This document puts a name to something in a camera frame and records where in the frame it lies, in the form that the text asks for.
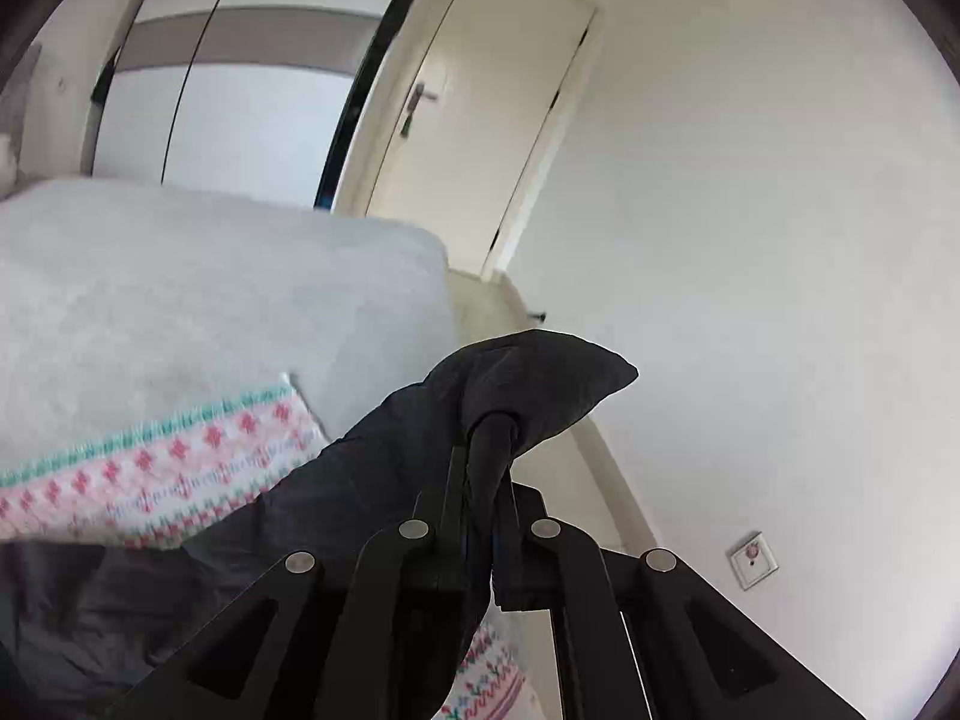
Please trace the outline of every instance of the door handle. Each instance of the door handle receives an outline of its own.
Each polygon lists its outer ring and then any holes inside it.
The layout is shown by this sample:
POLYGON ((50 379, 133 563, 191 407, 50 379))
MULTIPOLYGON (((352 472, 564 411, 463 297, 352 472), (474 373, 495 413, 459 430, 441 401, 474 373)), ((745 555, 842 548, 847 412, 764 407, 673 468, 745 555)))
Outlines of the door handle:
POLYGON ((400 137, 407 138, 410 136, 410 125, 414 121, 416 107, 421 100, 430 100, 431 103, 435 103, 439 99, 439 95, 426 91, 424 81, 418 81, 414 86, 414 91, 410 93, 410 100, 407 101, 407 118, 403 120, 403 127, 400 127, 400 137))

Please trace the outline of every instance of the pink floral pattern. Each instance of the pink floral pattern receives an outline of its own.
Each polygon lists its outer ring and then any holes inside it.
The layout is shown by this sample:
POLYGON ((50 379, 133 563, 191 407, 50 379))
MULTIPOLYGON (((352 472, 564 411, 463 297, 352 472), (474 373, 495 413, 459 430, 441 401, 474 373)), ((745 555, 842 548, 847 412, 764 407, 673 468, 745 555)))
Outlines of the pink floral pattern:
POLYGON ((534 689, 517 664, 517 650, 484 623, 443 707, 433 720, 545 720, 534 689))
POLYGON ((42 463, 23 471, 0 488, 0 541, 176 547, 328 444, 291 386, 241 400, 114 437, 109 452, 79 448, 71 457, 83 459, 48 473, 37 472, 42 463))

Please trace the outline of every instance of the black fabric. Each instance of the black fabric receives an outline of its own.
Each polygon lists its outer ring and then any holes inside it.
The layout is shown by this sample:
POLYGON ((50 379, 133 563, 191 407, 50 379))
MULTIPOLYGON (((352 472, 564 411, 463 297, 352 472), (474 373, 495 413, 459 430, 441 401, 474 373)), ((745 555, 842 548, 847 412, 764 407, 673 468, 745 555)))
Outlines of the black fabric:
MULTIPOLYGON (((420 490, 445 484, 452 447, 470 445, 487 416, 512 420, 512 460, 636 376, 621 357, 573 336, 532 330, 495 338, 390 395, 317 459, 179 549, 6 544, 0 643, 18 671, 6 684, 22 678, 56 717, 100 714, 287 553, 355 557, 374 533, 409 517, 420 490)), ((502 447, 482 433, 467 474, 467 505, 477 513, 470 537, 481 547, 471 552, 472 601, 453 630, 434 637, 446 643, 435 648, 416 698, 424 717, 443 702, 488 600, 483 511, 499 469, 478 466, 502 464, 502 447)))
POLYGON ((960 655, 953 659, 916 720, 960 720, 960 655))

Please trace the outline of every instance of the gray blanket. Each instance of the gray blanket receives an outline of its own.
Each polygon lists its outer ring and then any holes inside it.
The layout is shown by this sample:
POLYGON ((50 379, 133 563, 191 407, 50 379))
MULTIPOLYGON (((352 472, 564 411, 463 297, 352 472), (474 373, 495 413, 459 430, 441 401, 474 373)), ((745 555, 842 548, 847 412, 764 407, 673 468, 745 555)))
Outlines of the gray blanket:
POLYGON ((0 471, 284 371, 334 439, 456 346, 414 227, 90 179, 0 203, 0 471))

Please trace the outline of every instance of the doorway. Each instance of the doorway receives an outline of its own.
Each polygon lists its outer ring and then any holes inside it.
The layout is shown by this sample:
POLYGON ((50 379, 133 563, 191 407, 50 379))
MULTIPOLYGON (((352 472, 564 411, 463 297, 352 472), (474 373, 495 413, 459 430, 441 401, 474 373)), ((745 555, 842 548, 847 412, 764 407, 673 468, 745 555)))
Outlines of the doorway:
POLYGON ((587 33, 582 0, 453 0, 380 168, 368 215, 427 229, 480 274, 587 33))

